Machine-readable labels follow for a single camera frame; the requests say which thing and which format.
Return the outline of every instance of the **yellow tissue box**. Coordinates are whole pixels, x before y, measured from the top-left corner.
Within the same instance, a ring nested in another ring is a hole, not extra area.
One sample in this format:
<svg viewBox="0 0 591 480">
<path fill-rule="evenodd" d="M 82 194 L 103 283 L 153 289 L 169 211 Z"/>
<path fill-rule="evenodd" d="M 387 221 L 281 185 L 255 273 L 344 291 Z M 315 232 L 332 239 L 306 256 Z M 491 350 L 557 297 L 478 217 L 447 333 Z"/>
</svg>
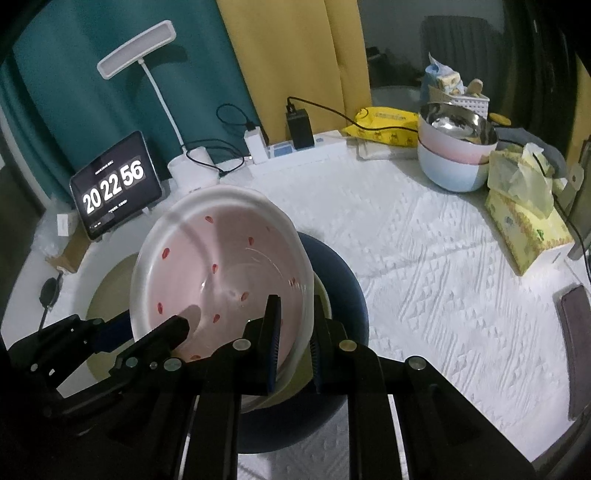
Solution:
<svg viewBox="0 0 591 480">
<path fill-rule="evenodd" d="M 574 245 L 556 209 L 547 219 L 539 219 L 513 200 L 491 190 L 486 210 L 511 250 L 521 275 L 562 262 Z"/>
</svg>

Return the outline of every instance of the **small cardboard box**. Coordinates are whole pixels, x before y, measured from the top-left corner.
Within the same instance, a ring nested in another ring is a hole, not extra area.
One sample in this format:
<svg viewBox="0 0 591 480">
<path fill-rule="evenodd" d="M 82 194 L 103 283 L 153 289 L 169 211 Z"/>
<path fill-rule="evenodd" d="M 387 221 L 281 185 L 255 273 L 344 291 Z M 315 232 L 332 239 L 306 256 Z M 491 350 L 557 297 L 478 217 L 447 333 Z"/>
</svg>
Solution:
<svg viewBox="0 0 591 480">
<path fill-rule="evenodd" d="M 562 262 L 574 245 L 556 209 L 547 219 L 539 219 L 513 200 L 491 190 L 486 210 L 511 250 L 521 275 Z"/>
<path fill-rule="evenodd" d="M 46 261 L 56 269 L 60 267 L 70 273 L 76 273 L 88 247 L 90 247 L 90 240 L 82 223 L 78 223 L 74 235 L 70 238 L 64 252 L 59 257 L 48 257 Z"/>
</svg>

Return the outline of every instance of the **black power adapter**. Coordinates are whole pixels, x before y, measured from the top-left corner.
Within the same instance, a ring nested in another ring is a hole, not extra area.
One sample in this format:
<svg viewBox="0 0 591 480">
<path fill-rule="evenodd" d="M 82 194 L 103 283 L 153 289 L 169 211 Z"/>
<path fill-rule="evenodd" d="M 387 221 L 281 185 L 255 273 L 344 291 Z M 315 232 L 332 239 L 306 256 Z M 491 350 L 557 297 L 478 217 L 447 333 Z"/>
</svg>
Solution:
<svg viewBox="0 0 591 480">
<path fill-rule="evenodd" d="M 296 150 L 314 146 L 314 135 L 310 125 L 308 112 L 301 108 L 296 110 L 291 101 L 287 101 L 287 127 L 290 129 L 291 140 Z"/>
</svg>

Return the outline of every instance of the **table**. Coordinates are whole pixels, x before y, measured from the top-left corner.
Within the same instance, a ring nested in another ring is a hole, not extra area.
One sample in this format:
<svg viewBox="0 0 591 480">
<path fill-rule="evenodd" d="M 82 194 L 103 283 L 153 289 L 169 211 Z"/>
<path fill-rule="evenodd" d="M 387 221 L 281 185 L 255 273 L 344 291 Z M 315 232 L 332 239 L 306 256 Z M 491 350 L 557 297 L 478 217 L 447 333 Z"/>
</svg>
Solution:
<svg viewBox="0 0 591 480">
<path fill-rule="evenodd" d="M 223 182 L 259 190 L 299 231 L 349 264 L 368 304 L 369 346 L 378 355 L 427 358 L 529 460 L 570 426 L 566 353 L 554 305 L 576 284 L 589 289 L 584 264 L 567 260 L 535 277 L 518 277 L 484 209 L 485 190 L 451 194 L 428 180 L 416 161 L 361 161 L 354 150 L 260 177 L 242 169 Z M 102 278 L 139 250 L 166 205 L 159 209 L 92 245 L 79 272 L 64 277 L 48 324 L 71 313 L 84 317 Z M 39 285 L 31 279 L 39 262 L 31 254 L 15 285 L 2 325 L 7 347 L 38 325 L 42 310 L 32 305 L 45 277 Z M 62 393 L 92 382 L 79 370 Z M 290 448 L 240 455 L 239 476 L 348 478 L 346 410 Z"/>
</svg>

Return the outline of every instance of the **yellow package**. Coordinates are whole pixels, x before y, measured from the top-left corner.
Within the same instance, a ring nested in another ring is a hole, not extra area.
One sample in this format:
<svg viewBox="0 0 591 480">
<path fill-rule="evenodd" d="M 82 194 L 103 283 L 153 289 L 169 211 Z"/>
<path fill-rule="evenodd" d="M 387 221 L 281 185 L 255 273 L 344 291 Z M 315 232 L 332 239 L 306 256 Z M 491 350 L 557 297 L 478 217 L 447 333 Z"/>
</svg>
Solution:
<svg viewBox="0 0 591 480">
<path fill-rule="evenodd" d="M 363 108 L 355 115 L 355 122 L 365 128 L 393 127 L 385 130 L 363 130 L 351 125 L 343 131 L 352 137 L 364 138 L 375 142 L 393 145 L 395 147 L 417 147 L 418 143 L 418 115 L 386 106 L 371 106 Z"/>
</svg>

